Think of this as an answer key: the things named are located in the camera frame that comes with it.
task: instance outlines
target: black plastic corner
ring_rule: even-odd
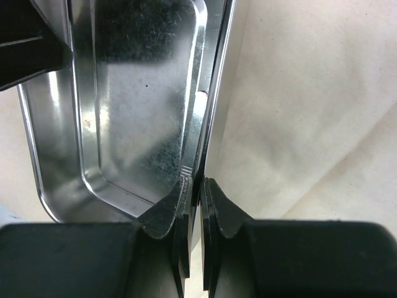
[[[131,223],[8,225],[0,229],[4,298],[183,298],[189,275],[192,183]]]
[[[34,1],[0,1],[0,91],[70,65],[71,52]]]
[[[397,297],[397,244],[379,225],[254,220],[213,179],[200,200],[210,297]]]

